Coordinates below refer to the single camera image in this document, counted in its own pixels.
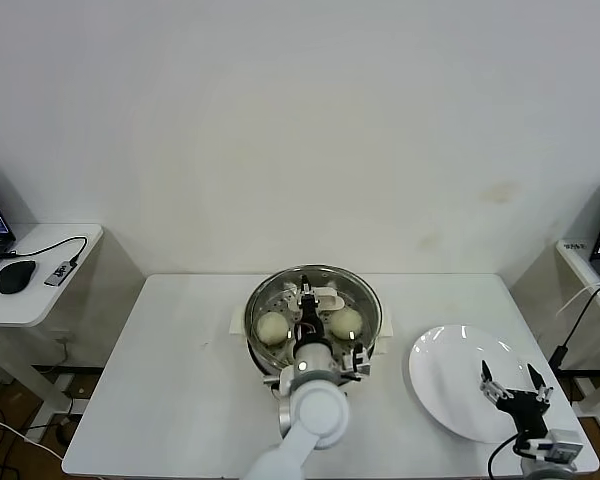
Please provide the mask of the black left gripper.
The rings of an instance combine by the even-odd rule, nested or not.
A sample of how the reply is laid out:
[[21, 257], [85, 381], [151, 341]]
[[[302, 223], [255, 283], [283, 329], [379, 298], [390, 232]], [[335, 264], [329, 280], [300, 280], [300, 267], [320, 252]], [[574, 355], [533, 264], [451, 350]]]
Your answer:
[[318, 302], [305, 274], [301, 275], [300, 295], [301, 318], [293, 327], [295, 340], [305, 343], [325, 340], [325, 327], [317, 312]]

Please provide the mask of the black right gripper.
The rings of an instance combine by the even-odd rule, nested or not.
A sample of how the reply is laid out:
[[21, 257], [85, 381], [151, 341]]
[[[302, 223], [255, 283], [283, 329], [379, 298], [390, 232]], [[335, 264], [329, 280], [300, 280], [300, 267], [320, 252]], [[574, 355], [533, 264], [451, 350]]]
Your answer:
[[553, 388], [546, 385], [544, 377], [530, 363], [527, 370], [536, 392], [505, 390], [493, 380], [486, 361], [481, 361], [480, 390], [490, 401], [496, 401], [498, 410], [513, 419], [517, 441], [541, 439], [548, 433], [544, 415], [550, 407]]

